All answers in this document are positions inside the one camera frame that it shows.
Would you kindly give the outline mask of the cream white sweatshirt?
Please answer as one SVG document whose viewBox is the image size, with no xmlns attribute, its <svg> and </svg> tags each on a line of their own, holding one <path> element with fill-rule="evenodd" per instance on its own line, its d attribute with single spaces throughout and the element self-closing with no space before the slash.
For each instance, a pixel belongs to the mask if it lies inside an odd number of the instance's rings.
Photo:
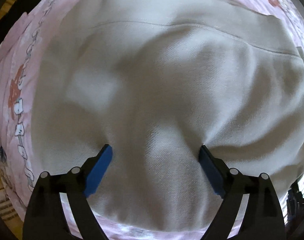
<svg viewBox="0 0 304 240">
<path fill-rule="evenodd" d="M 279 198 L 304 172 L 304 58 L 281 20 L 224 0 L 81 0 L 43 55 L 31 130 L 52 174 L 112 147 L 99 215 L 198 231 L 221 203 L 201 146 Z"/>
</svg>

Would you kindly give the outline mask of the pink patterned bed blanket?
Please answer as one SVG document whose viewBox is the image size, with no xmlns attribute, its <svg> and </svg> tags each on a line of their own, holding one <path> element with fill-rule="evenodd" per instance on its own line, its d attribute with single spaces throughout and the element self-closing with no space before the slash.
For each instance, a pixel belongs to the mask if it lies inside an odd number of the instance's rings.
<svg viewBox="0 0 304 240">
<path fill-rule="evenodd" d="M 25 216 L 37 178 L 44 171 L 36 164 L 31 137 L 40 64 L 62 20 L 80 1 L 41 0 L 31 12 L 22 13 L 0 41 L 0 169 L 20 217 Z M 224 1 L 281 20 L 304 58 L 304 20 L 291 0 Z M 93 213 L 112 239 L 199 239 L 209 227 L 183 232 L 145 230 Z"/>
</svg>

